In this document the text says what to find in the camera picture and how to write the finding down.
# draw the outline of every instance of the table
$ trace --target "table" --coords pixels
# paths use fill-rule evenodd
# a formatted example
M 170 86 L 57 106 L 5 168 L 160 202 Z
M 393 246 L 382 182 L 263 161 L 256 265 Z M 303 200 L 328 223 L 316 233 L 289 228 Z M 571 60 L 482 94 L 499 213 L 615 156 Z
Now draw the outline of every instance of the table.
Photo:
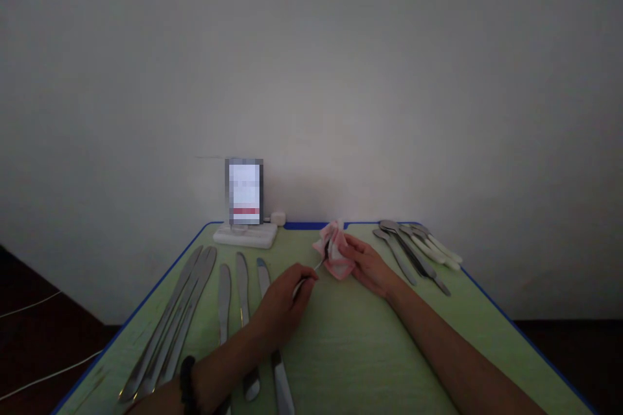
M 182 266 L 197 245 L 214 245 L 217 261 L 184 343 L 182 357 L 201 358 L 219 344 L 217 315 L 220 264 L 232 272 L 229 334 L 240 328 L 235 253 L 242 251 L 249 270 L 249 307 L 261 300 L 256 258 L 268 264 L 274 280 L 289 265 L 315 266 L 312 249 L 324 223 L 290 223 L 280 228 L 270 250 L 218 245 L 212 235 L 219 222 L 205 225 L 93 362 L 54 413 L 110 414 L 134 364 L 155 329 Z M 373 245 L 401 277 L 387 245 L 374 237 L 372 222 L 353 222 L 347 231 Z M 458 333 L 518 384 L 547 413 L 590 414 L 593 409 L 521 333 L 484 290 L 463 270 L 433 264 L 452 292 L 446 297 L 436 285 L 419 279 L 415 291 Z M 457 410 L 425 358 L 383 300 L 354 278 L 335 280 L 319 271 L 310 304 L 295 336 L 282 350 L 297 413 L 456 414 Z M 260 365 L 262 389 L 246 402 L 242 384 L 232 393 L 234 414 L 276 413 L 269 359 Z

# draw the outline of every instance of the pixelated screen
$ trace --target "pixelated screen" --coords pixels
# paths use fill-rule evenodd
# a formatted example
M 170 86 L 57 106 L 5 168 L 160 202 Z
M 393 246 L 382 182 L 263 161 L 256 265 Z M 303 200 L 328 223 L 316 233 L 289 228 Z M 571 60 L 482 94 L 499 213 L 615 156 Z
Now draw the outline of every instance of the pixelated screen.
M 226 159 L 225 187 L 228 190 L 229 223 L 261 224 L 262 159 Z

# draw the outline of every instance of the hand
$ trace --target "hand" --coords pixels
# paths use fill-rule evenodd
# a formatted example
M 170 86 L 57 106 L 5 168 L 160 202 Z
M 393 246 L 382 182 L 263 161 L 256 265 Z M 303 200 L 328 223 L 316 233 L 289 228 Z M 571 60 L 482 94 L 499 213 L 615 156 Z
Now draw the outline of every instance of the hand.
M 344 234 L 348 246 L 341 246 L 339 252 L 356 263 L 352 275 L 361 284 L 381 298 L 387 298 L 392 284 L 400 278 L 385 264 L 381 255 L 366 242 L 347 233 Z
M 292 299 L 294 288 L 305 278 L 307 280 L 300 286 L 296 298 Z M 268 288 L 249 322 L 249 326 L 259 332 L 267 353 L 274 352 L 290 340 L 299 326 L 317 280 L 318 275 L 312 268 L 297 263 L 286 269 Z

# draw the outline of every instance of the white cable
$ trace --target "white cable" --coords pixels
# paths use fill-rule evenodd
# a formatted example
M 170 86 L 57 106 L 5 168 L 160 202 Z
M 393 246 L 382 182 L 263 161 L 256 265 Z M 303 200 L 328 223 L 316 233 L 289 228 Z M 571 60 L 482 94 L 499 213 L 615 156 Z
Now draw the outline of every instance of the white cable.
M 88 362 L 88 361 L 89 361 L 90 359 L 92 359 L 94 356 L 99 355 L 100 353 L 102 353 L 102 351 L 103 351 L 103 350 L 100 350 L 99 352 L 95 352 L 95 353 L 94 353 L 93 355 L 91 355 L 90 357 L 88 357 L 88 358 L 86 358 L 86 359 L 82 360 L 82 361 L 81 361 L 81 362 L 79 362 L 79 363 L 76 363 L 75 365 L 68 366 L 68 367 L 67 367 L 67 368 L 65 368 L 64 370 L 60 370 L 59 372 L 53 373 L 53 374 L 51 374 L 50 376 L 46 376 L 46 377 L 43 377 L 43 378 L 41 378 L 41 379 L 37 379 L 36 381 L 33 381 L 33 382 L 31 382 L 30 384 L 25 385 L 24 387 L 21 387 L 21 388 L 19 388 L 19 389 L 16 389 L 16 390 L 15 390 L 15 391 L 13 391 L 13 392 L 9 392 L 7 395 L 0 397 L 0 401 L 3 401 L 4 399 L 6 399 L 6 398 L 8 398 L 8 397 L 10 397 L 10 396 L 13 396 L 14 394 L 17 394 L 18 392 L 21 392 L 21 391 L 23 391 L 24 389 L 29 388 L 30 386 L 34 386 L 35 384 L 41 383 L 42 381 L 45 381 L 46 379 L 50 379 L 51 377 L 58 376 L 58 375 L 60 375 L 61 373 L 64 373 L 64 372 L 66 372 L 66 371 L 71 370 L 72 368 L 75 368 L 76 366 L 80 366 L 82 363 Z
M 13 313 L 19 313 L 20 311 L 24 311 L 25 309 L 32 308 L 32 307 L 37 306 L 37 305 L 39 305 L 39 304 L 41 304 L 41 303 L 43 303 L 43 302 L 47 302 L 50 298 L 55 297 L 56 295 L 58 295 L 58 294 L 60 294 L 60 293 L 62 293 L 62 292 L 59 290 L 59 291 L 58 291 L 58 292 L 56 292 L 54 295 L 50 295 L 48 298 L 44 298 L 44 299 L 43 299 L 42 301 L 40 301 L 40 302 L 33 303 L 32 305 L 28 305 L 27 307 L 20 308 L 20 309 L 15 310 L 15 311 L 11 311 L 10 313 L 7 313 L 7 314 L 0 314 L 0 318 L 4 318 L 5 316 L 8 316 L 8 315 L 13 314 Z

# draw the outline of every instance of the pink napkin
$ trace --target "pink napkin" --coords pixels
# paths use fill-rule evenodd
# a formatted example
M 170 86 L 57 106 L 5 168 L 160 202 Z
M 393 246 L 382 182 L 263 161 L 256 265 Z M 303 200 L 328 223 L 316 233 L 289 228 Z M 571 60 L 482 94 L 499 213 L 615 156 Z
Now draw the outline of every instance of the pink napkin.
M 347 259 L 339 252 L 340 246 L 347 246 L 344 238 L 344 222 L 342 220 L 334 220 L 327 224 L 320 231 L 320 240 L 312 246 L 324 258 L 324 246 L 329 242 L 329 258 L 324 262 L 326 269 L 333 274 L 337 280 L 342 280 L 355 269 L 355 262 Z

